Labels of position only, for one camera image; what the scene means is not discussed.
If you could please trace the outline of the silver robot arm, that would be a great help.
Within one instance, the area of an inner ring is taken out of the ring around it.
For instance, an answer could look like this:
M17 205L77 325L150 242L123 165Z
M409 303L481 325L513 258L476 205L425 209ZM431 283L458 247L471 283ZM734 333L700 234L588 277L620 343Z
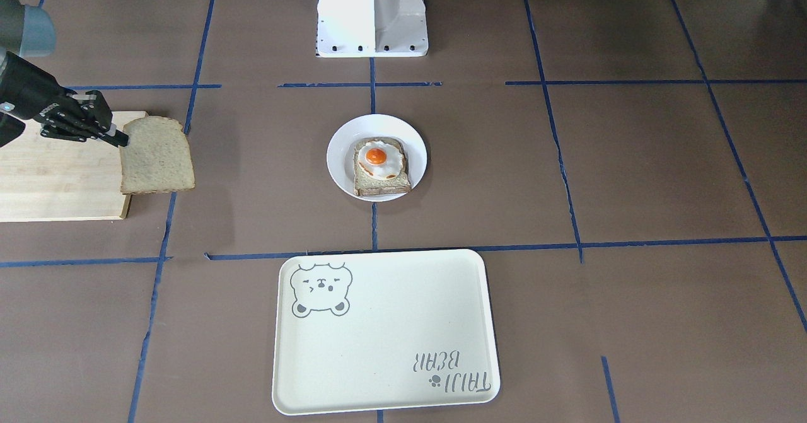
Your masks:
M40 124L45 138L129 145L129 136L113 124L112 111L99 91L80 95L28 61L54 50L55 27L44 9L2 0L1 144L22 136L25 122L32 120Z

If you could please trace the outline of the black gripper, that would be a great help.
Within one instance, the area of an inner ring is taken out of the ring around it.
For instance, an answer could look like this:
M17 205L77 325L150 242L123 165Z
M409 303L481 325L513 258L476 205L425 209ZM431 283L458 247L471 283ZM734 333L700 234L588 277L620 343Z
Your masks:
M43 137L129 145L129 136L113 124L112 110L100 91L81 95L67 90L54 76L12 52L5 52L2 61L1 102L3 115L42 121Z

